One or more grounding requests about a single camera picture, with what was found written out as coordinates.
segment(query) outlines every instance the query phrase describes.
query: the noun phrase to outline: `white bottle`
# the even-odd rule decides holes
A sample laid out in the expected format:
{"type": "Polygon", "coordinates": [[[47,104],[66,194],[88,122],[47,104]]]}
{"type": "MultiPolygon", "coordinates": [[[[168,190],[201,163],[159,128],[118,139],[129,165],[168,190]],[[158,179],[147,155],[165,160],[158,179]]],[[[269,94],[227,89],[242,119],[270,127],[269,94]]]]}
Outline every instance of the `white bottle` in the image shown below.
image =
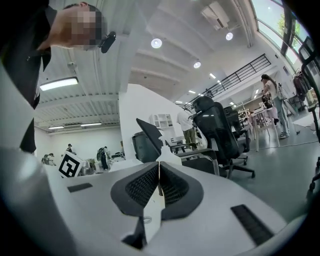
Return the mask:
{"type": "Polygon", "coordinates": [[[182,166],[181,158],[173,154],[170,150],[170,147],[166,145],[166,139],[164,136],[160,136],[159,140],[162,141],[163,146],[161,147],[161,155],[157,158],[157,162],[168,162],[176,165],[182,166]]]}

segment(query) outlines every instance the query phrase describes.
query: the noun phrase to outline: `chair caster wheel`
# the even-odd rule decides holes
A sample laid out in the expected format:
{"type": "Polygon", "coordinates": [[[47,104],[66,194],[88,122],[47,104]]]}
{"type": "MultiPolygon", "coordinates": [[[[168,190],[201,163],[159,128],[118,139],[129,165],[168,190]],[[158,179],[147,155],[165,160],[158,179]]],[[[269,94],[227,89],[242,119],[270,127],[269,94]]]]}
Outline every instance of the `chair caster wheel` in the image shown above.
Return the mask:
{"type": "Polygon", "coordinates": [[[311,182],[309,186],[309,190],[312,192],[314,191],[315,187],[316,187],[316,184],[314,182],[311,182]]]}

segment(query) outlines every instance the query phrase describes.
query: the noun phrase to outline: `white shirt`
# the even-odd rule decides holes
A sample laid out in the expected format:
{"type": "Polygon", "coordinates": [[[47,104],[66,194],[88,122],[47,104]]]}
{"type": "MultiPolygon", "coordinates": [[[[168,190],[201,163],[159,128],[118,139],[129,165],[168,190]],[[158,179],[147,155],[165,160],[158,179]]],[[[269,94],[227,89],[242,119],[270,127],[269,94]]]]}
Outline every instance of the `white shirt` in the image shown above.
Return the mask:
{"type": "Polygon", "coordinates": [[[189,116],[191,116],[191,114],[186,111],[181,111],[176,117],[176,122],[181,125],[182,131],[190,130],[193,127],[192,120],[188,119],[189,116]]]}
{"type": "Polygon", "coordinates": [[[269,86],[269,92],[271,94],[272,99],[274,100],[276,97],[278,97],[277,95],[277,88],[275,87],[274,83],[271,82],[270,80],[268,80],[265,85],[269,86]]]}

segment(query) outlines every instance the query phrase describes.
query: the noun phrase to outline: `black shirt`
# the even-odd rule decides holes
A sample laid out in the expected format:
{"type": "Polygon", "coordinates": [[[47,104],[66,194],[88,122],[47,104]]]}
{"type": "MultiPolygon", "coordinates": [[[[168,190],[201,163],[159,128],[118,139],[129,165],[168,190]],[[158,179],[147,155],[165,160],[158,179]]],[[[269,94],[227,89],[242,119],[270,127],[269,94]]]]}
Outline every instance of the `black shirt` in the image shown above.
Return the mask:
{"type": "MultiPolygon", "coordinates": [[[[31,2],[27,2],[24,14],[17,17],[12,29],[3,35],[0,54],[12,82],[35,109],[39,103],[39,98],[35,95],[41,60],[44,70],[51,59],[50,48],[42,51],[37,48],[47,39],[57,11],[48,6],[47,0],[31,2]]],[[[34,120],[30,123],[20,148],[30,153],[36,150],[34,120]]]]}

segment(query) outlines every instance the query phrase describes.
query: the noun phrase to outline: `gray floor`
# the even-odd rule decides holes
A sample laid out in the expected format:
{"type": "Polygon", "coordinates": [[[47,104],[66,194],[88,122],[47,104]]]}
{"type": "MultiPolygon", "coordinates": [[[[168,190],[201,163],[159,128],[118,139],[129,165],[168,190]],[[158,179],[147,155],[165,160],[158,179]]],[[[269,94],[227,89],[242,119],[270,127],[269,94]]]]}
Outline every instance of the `gray floor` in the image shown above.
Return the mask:
{"type": "MultiPolygon", "coordinates": [[[[320,182],[317,182],[313,194],[308,192],[320,156],[320,144],[316,141],[317,136],[309,127],[296,125],[294,128],[292,123],[290,137],[280,140],[283,147],[276,147],[275,133],[271,132],[269,138],[268,133],[262,131],[259,134],[259,152],[256,152],[252,138],[252,150],[247,153],[249,159],[246,167],[255,170],[255,178],[251,179],[248,173],[235,170],[232,180],[290,222],[308,211],[310,201],[320,190],[320,182]]],[[[242,161],[236,160],[235,164],[242,165],[242,161]]]]}

